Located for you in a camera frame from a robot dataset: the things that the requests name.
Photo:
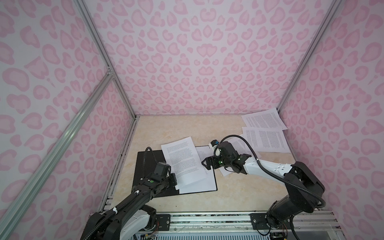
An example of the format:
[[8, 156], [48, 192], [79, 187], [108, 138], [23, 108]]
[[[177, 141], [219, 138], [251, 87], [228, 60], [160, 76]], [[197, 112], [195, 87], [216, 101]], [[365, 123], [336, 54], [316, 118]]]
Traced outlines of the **blue black file folder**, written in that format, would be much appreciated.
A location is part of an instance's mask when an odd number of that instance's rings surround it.
[[[151, 153], [138, 152], [132, 187], [138, 185], [141, 181], [141, 178], [143, 178], [144, 176], [149, 177], [154, 172], [156, 165], [157, 164]], [[169, 188], [166, 191], [156, 195], [156, 198], [217, 191], [218, 187], [216, 182], [215, 171], [212, 169], [207, 170], [205, 168], [204, 170], [206, 173], [205, 179], [190, 184], [182, 188], [181, 190], [178, 190], [175, 187]]]

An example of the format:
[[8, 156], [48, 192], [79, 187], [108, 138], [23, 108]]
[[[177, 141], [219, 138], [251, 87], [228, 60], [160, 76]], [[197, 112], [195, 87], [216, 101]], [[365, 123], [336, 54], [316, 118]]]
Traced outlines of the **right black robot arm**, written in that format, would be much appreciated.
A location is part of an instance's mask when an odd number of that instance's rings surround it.
[[255, 175], [281, 182], [288, 194], [275, 201], [264, 216], [263, 224], [277, 229], [292, 216], [313, 213], [326, 205], [322, 198], [325, 186], [302, 162], [278, 164], [259, 159], [254, 151], [239, 154], [228, 142], [212, 141], [209, 144], [213, 155], [205, 158], [202, 165], [207, 169], [231, 168], [234, 173]]

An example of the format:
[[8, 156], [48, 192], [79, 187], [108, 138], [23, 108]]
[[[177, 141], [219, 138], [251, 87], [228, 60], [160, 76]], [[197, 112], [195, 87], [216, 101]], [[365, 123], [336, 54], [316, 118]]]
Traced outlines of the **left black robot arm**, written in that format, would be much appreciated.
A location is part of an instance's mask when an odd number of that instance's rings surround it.
[[86, 223], [82, 240], [118, 240], [123, 226], [158, 194], [176, 186], [171, 166], [158, 163], [153, 173], [133, 187], [132, 193], [104, 214], [93, 214]]

